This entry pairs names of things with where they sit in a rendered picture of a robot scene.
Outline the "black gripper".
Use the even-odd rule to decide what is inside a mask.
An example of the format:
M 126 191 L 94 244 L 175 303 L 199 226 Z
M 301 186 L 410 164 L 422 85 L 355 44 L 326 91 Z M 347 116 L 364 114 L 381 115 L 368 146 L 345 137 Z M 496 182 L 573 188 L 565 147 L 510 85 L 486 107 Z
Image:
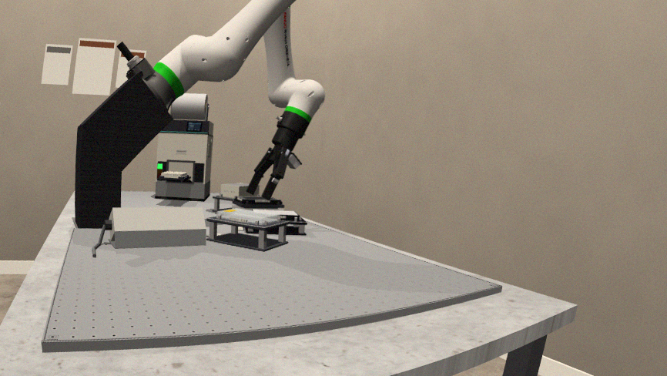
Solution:
M 293 151 L 293 148 L 295 147 L 298 139 L 299 137 L 296 134 L 287 129 L 280 127 L 277 129 L 272 139 L 272 143 L 275 146 L 267 150 L 265 156 L 261 159 L 255 168 L 254 172 L 256 172 L 254 173 L 253 178 L 251 179 L 250 184 L 246 189 L 248 193 L 255 193 L 256 188 L 258 187 L 263 177 L 263 174 L 273 164 L 273 173 L 270 174 L 270 180 L 262 194 L 263 198 L 270 200 L 274 190 L 276 189 L 277 183 L 280 179 L 284 178 L 291 151 Z

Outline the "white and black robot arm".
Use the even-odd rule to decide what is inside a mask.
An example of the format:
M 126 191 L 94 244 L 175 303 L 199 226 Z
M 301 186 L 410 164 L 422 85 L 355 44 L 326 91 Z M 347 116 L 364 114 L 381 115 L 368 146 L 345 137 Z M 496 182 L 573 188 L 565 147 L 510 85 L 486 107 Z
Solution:
M 191 35 L 154 68 L 146 58 L 134 57 L 121 42 L 117 48 L 128 60 L 126 77 L 138 73 L 169 111 L 172 103 L 198 81 L 233 78 L 263 36 L 268 98 L 276 107 L 286 108 L 281 117 L 276 117 L 277 128 L 287 129 L 301 139 L 323 105 L 325 92 L 320 83 L 295 77 L 290 41 L 290 6 L 295 1 L 251 0 L 213 36 Z

